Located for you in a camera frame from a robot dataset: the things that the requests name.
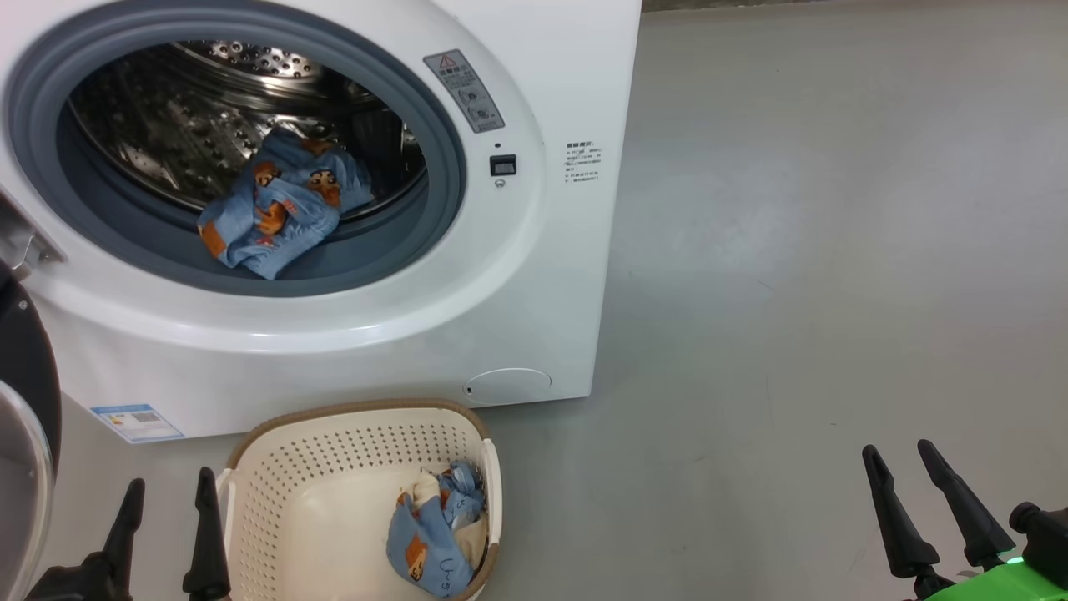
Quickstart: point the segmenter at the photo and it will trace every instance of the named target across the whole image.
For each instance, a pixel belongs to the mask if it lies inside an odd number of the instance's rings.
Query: laundry basket
[[[486,427],[451,401],[404,399],[295,413],[241,442],[217,488],[234,601],[426,601],[390,566],[397,493],[455,460],[482,476],[482,569],[451,599],[474,599],[497,564],[501,469]]]

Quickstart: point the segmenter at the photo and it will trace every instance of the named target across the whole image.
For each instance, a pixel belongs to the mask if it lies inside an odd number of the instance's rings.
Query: white washing machine
[[[586,396],[639,12],[12,4],[0,246],[63,392],[130,442],[362,399]],[[274,127],[346,144],[379,189],[268,281],[215,260],[195,219]]]

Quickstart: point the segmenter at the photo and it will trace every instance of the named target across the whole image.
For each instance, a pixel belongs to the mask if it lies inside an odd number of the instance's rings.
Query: gray floor
[[[998,517],[1068,504],[1068,4],[814,3],[643,21],[594,395],[483,412],[485,599],[902,599],[880,446],[942,572],[930,438]],[[148,480],[134,594],[182,599],[197,469],[68,408],[45,563]]]

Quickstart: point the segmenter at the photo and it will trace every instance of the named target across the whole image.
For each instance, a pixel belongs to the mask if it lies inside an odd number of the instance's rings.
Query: blue printed fabric
[[[486,500],[478,490],[470,465],[454,461],[449,470],[438,476],[438,484],[441,486],[441,511],[452,529],[458,531],[478,520]]]
[[[342,212],[371,202],[366,169],[344,149],[278,128],[248,161],[230,193],[197,220],[211,255],[265,279],[337,226]]]
[[[476,521],[484,501],[474,473],[466,463],[454,462],[451,470],[438,476],[438,483],[440,494],[422,505],[407,492],[397,499],[386,555],[402,578],[449,599],[464,592],[475,569],[464,557],[453,532],[465,521]]]

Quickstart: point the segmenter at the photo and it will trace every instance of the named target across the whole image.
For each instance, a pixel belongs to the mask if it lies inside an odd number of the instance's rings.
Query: open washing machine door
[[[37,312],[0,263],[0,599],[21,601],[48,525],[60,390]]]

